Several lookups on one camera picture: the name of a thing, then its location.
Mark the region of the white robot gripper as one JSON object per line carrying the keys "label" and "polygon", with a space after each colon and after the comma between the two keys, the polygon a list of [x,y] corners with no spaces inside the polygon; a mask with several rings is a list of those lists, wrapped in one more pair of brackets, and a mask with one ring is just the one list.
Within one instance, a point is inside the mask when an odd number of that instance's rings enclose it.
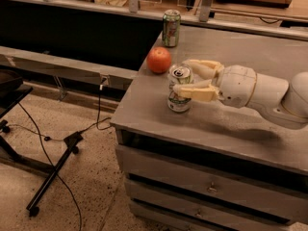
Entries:
{"label": "white robot gripper", "polygon": [[[254,91],[257,73],[252,68],[241,65],[224,68],[220,62],[210,60],[185,60],[184,64],[204,80],[193,84],[175,84],[173,90],[178,96],[201,102],[218,99],[226,106],[242,108]],[[214,86],[209,79],[214,79]]]}

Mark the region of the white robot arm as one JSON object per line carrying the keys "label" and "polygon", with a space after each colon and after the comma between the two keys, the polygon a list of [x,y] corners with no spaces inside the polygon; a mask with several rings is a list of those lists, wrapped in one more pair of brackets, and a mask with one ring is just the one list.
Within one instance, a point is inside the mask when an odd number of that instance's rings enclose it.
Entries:
{"label": "white robot arm", "polygon": [[291,81],[256,72],[242,65],[185,60],[170,71],[176,95],[195,101],[219,101],[233,108],[247,107],[265,120],[289,129],[308,124],[308,75]]}

